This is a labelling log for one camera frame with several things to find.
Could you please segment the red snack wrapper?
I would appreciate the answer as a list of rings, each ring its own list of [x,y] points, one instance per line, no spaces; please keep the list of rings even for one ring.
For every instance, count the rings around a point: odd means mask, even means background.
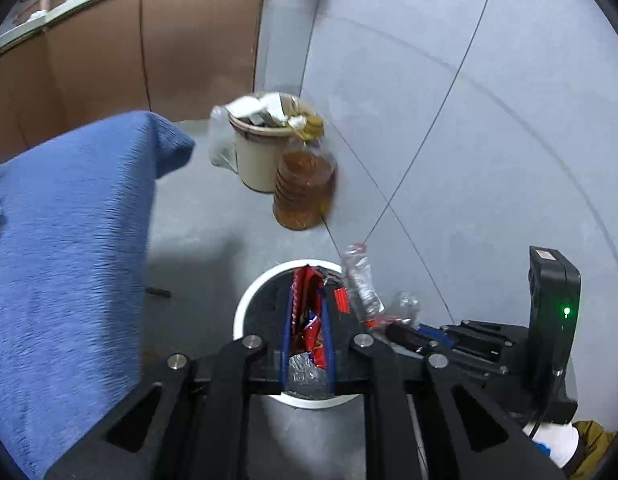
[[[326,275],[313,266],[295,270],[292,278],[292,353],[305,351],[309,360],[309,385],[292,396],[307,400],[324,400],[333,396],[327,391],[326,362],[322,336],[320,287]]]

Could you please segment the clear plastic wrapper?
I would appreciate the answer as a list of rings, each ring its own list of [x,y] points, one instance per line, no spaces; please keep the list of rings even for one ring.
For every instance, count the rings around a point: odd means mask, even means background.
[[[341,271],[349,304],[359,321],[370,330],[383,330],[390,324],[415,328],[420,303],[410,292],[397,292],[383,302],[373,281],[372,267],[364,244],[352,244],[341,256]]]

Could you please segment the white round trash bin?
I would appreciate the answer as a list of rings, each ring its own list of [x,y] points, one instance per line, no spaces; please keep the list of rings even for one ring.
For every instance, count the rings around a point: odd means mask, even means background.
[[[295,270],[313,266],[341,278],[339,263],[320,259],[290,260],[266,270],[240,298],[233,318],[233,339],[256,334],[274,349],[274,377],[287,379],[292,317],[292,278]]]

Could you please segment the amber oil bottle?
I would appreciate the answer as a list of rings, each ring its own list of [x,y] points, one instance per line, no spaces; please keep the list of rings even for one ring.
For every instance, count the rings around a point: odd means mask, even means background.
[[[322,138],[298,136],[284,149],[274,180],[273,213],[286,229],[304,231],[322,222],[335,193],[337,162]]]

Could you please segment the beige full waste bin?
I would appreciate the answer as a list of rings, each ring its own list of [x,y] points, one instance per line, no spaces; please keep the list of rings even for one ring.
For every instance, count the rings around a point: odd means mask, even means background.
[[[259,91],[216,105],[209,117],[209,159],[235,172],[247,188],[274,190],[278,165],[289,142],[315,109],[299,96]]]

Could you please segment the blue towel table cover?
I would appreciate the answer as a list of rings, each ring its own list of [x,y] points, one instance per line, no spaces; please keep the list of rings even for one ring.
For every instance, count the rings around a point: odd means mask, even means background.
[[[0,441],[28,478],[138,383],[155,185],[194,146],[131,112],[0,165]]]

